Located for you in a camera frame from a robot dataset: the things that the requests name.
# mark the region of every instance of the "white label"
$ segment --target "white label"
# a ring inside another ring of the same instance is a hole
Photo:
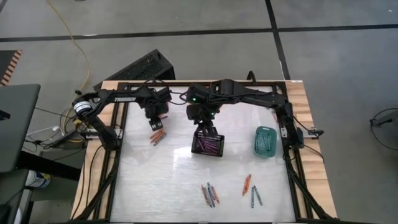
[[[114,101],[115,102],[133,102],[136,100],[136,97],[115,97]]]

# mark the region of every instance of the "wooden board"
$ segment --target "wooden board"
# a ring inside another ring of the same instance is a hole
[[[214,80],[172,80],[167,81],[170,83],[175,82],[186,82],[189,85],[190,82],[213,82]],[[238,80],[240,82],[249,82],[247,80]],[[262,82],[275,82],[279,80],[261,80]],[[115,90],[118,87],[119,82],[129,82],[129,83],[140,83],[142,81],[130,80],[130,81],[104,81],[102,88],[107,90]],[[302,81],[285,81],[287,87],[287,94],[289,96],[289,101],[293,104],[293,111],[296,118],[307,128],[313,127],[313,119],[311,116],[310,106],[308,104],[307,95],[305,93],[304,84]],[[113,112],[113,104],[108,105],[102,113],[99,115],[101,120],[109,125],[112,118]],[[121,112],[119,110],[118,120],[121,119]],[[320,152],[320,146],[317,140],[306,139],[305,144],[318,150]],[[78,202],[81,195],[81,189],[83,189],[83,195],[81,198],[80,206],[76,212],[76,216],[78,216],[85,208],[86,198],[87,198],[87,188],[88,188],[88,176],[90,173],[90,164],[93,160],[93,156],[97,148],[100,146],[99,140],[90,141],[86,150],[85,157],[85,168],[82,172],[85,173],[85,181],[83,182],[83,175],[80,176],[79,185],[76,191],[76,197],[73,204],[72,214],[76,210],[78,206]],[[331,216],[336,217],[335,206],[333,203],[333,199],[331,197],[331,192],[329,188],[328,178],[326,176],[325,166],[323,165],[321,157],[316,155],[314,152],[309,151],[304,148],[300,150],[300,155],[302,158],[302,164],[304,169],[304,175],[307,180],[307,187],[317,202],[323,207],[323,209]],[[104,150],[100,149],[95,157],[93,168],[91,171],[91,182],[90,182],[90,192],[89,192],[89,200],[95,195],[98,184],[100,181],[101,169],[104,160]],[[99,213],[99,218],[105,217],[106,203],[108,201],[108,190],[103,195],[103,200],[101,203],[101,209]],[[300,205],[301,216],[305,217],[305,207],[302,194],[297,189],[297,195]]]

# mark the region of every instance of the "teal plastic basket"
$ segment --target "teal plastic basket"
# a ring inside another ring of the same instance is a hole
[[[270,158],[275,156],[276,152],[276,136],[275,129],[260,126],[256,129],[256,137],[254,138],[254,154],[262,158]]]

